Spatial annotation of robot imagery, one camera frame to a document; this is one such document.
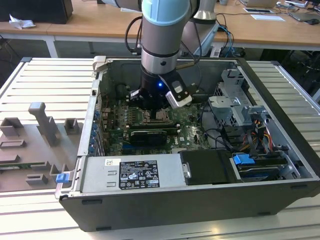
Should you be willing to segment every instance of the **cable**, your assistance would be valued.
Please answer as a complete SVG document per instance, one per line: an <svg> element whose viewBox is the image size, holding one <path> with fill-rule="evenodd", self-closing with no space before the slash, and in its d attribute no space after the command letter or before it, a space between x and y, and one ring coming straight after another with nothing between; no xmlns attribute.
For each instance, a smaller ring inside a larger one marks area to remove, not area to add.
<svg viewBox="0 0 320 240"><path fill-rule="evenodd" d="M141 34L142 34L142 20L140 22L140 26L139 26L139 29L138 29L138 34L136 35L136 41L135 41L135 47L136 48L138 47L139 40L140 40L140 44L141 44Z"/></svg>
<svg viewBox="0 0 320 240"><path fill-rule="evenodd" d="M21 56L12 48L12 46L8 43L8 41L0 34L0 37L6 42L6 44L11 48L12 52L14 52L14 54L21 59Z"/></svg>
<svg viewBox="0 0 320 240"><path fill-rule="evenodd" d="M126 48L129 50L130 53L135 53L136 50L135 50L135 49L132 49L132 48L129 46L129 44L128 44L128 34L129 34L129 31L130 31L132 25L133 25L136 21L138 21L138 20L140 20L140 19L142 19L142 16L137 16L136 18L134 18L134 19L129 23L128 27L127 27L126 30L125 30L125 34L124 34L124 44L125 44Z"/></svg>
<svg viewBox="0 0 320 240"><path fill-rule="evenodd" d="M199 44L199 48L200 48L200 55L199 55L199 57L198 57L194 62L189 62L189 63L183 64L183 65L177 66L177 67L175 68L176 70L180 70L180 69L185 69L185 68L192 67L192 66L196 65L196 64L200 61L200 59L201 59L201 57L202 57L202 53L203 53L203 52L202 52L202 45L201 45L201 40L200 40L200 36L199 36L197 24L194 22L193 25L194 25L194 29L195 29L195 32L196 32L196 36L197 36L197 40L198 40L198 44Z"/></svg>
<svg viewBox="0 0 320 240"><path fill-rule="evenodd" d="M197 24L195 22L193 22L193 25L194 25L194 29L195 29L195 32L196 32L196 37L198 39L198 44L199 44L199 48L200 48L200 55L199 55L197 61L195 62L195 64L197 64L200 61L201 57L202 57L202 45L201 45L201 41L200 41L200 36L199 36Z"/></svg>
<svg viewBox="0 0 320 240"><path fill-rule="evenodd" d="M187 47L187 45L185 45L185 43L183 41L181 41L181 44L188 51L189 55L192 57L194 62L196 62L195 55L193 55L193 53L190 51L190 49ZM195 64L195 65L197 66L198 71L199 71L199 83L197 84L197 90L198 90L200 88L201 83L202 83L202 72L201 72L199 64Z"/></svg>
<svg viewBox="0 0 320 240"><path fill-rule="evenodd" d="M232 32L230 32L230 31L228 30L227 20L226 20L226 17L225 17L225 15L224 15L224 13L218 13L217 16L218 16L218 15L222 15L222 16L223 16L224 26L225 26L225 27L223 27L218 20L217 20L217 22L218 22L218 24L220 25L220 28L223 29L223 30L225 31L225 34L226 34L226 42L225 42L223 48L221 49L220 53L223 52L223 50L226 48L228 42L230 41L229 50L228 50L228 52L227 52L226 55L225 55L225 57L228 57L228 55L229 55L230 52L231 52L231 54L233 55L232 48L233 48L233 45L234 45L234 42L235 42L235 36L233 35Z"/></svg>

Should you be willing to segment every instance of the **black plastic cover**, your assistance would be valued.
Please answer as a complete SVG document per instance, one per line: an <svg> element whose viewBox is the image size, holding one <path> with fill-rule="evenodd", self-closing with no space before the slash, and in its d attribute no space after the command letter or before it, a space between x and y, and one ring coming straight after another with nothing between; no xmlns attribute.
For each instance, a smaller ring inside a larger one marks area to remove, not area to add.
<svg viewBox="0 0 320 240"><path fill-rule="evenodd" d="M230 162L230 153L224 149L202 149L180 152L181 161L190 169L187 185L231 184L237 178Z"/></svg>

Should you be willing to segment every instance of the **laptop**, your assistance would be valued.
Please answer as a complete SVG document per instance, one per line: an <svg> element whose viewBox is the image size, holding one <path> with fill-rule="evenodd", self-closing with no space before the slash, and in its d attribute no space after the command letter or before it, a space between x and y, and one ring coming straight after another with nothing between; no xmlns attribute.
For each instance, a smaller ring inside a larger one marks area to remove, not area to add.
<svg viewBox="0 0 320 240"><path fill-rule="evenodd" d="M240 0L247 7L273 8L278 0Z"/></svg>
<svg viewBox="0 0 320 240"><path fill-rule="evenodd" d="M309 21L311 19L318 19L320 21L319 14L313 14L308 12L289 12L289 15L300 22Z"/></svg>

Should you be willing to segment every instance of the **motherboard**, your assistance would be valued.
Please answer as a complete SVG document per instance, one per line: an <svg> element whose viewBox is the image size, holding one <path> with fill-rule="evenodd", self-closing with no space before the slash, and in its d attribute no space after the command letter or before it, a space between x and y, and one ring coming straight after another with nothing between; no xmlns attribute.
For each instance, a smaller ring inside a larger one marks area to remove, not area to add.
<svg viewBox="0 0 320 240"><path fill-rule="evenodd" d="M210 149L200 126L201 107L201 103L193 103L154 113L129 106L125 100L107 101L101 110L105 154L171 154Z"/></svg>

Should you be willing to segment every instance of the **blue cable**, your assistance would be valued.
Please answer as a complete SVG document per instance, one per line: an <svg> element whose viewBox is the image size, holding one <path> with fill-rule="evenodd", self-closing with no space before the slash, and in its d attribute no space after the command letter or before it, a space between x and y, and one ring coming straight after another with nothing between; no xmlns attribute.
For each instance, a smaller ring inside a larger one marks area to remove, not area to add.
<svg viewBox="0 0 320 240"><path fill-rule="evenodd" d="M229 46L228 52L227 52L226 55L225 55L225 57L228 57L229 52L230 52L230 50L231 50L231 40L232 40L232 39L231 39L231 35L230 35L229 31L228 31L227 29L225 29L223 26L220 25L220 28L222 28L222 30L224 30L224 31L226 32L226 34L228 35L229 40L230 40L230 46Z"/></svg>

